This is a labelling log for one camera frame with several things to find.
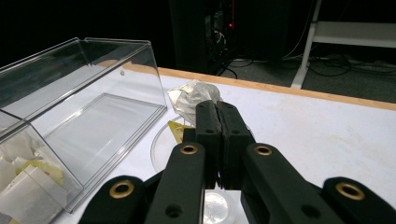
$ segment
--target small object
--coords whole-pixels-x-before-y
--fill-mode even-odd
[[[168,126],[172,131],[173,136],[175,137],[176,142],[179,144],[183,142],[183,133],[184,129],[190,128],[191,126],[177,123],[173,120],[168,121]]]
[[[15,178],[15,169],[11,163],[0,158],[0,192]]]
[[[195,126],[195,107],[207,100],[222,101],[219,89],[212,84],[194,79],[181,87],[168,91],[175,112]]]
[[[12,162],[17,157],[22,157],[26,160],[33,160],[35,158],[34,152],[31,148],[32,138],[27,133],[17,133],[0,146],[0,157]]]
[[[46,175],[51,177],[58,185],[62,186],[64,184],[64,173],[62,170],[58,169],[55,166],[51,166],[45,161],[26,161],[24,163],[20,163],[19,166],[21,168],[18,168],[16,170],[17,175],[26,167],[28,166],[34,166],[42,170]]]
[[[225,189],[205,191],[204,224],[234,223],[236,203]]]
[[[20,223],[49,223],[66,206],[66,191],[29,165],[0,193],[0,213]]]

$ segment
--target clear plastic box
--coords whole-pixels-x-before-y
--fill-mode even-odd
[[[0,221],[72,212],[167,109],[149,41],[71,39],[1,68],[0,92]]]

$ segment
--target crumpled paper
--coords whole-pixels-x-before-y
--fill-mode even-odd
[[[207,100],[212,100],[214,103],[222,101],[219,89],[215,85],[198,79],[194,79],[181,87],[173,88],[167,93],[175,113],[192,126],[195,126],[195,107],[199,103]]]
[[[0,223],[49,223],[67,204],[61,164],[26,130],[0,144]]]

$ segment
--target white tissue paper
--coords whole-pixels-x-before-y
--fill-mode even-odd
[[[33,154],[32,145],[33,141],[27,133],[15,134],[12,138],[2,143],[0,149],[4,152],[0,152],[0,156],[9,162],[12,162],[17,157],[25,158],[26,160],[33,160],[35,155]]]
[[[0,193],[0,211],[19,223],[49,223],[65,206],[65,194],[43,171],[29,165]]]
[[[0,158],[0,192],[15,178],[15,169],[11,163]]]
[[[195,107],[199,103],[207,100],[212,100],[214,103],[222,101],[219,89],[215,85],[204,83],[198,79],[169,90],[168,96],[175,113],[192,126],[195,126]]]

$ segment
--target transparent plastic container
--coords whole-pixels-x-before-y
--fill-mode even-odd
[[[71,39],[1,68],[0,92],[0,159],[7,162],[0,169],[11,164],[21,175],[16,181],[36,183],[67,212],[167,109],[149,41]],[[38,162],[43,148],[61,170],[62,185],[53,180],[59,188],[40,184],[46,183],[41,178],[50,176]],[[65,199],[60,199],[60,192],[66,192]],[[46,209],[31,206],[24,213],[32,216],[40,207]],[[60,210],[51,211],[37,223],[49,222]],[[0,220],[7,217],[12,214],[0,206]]]

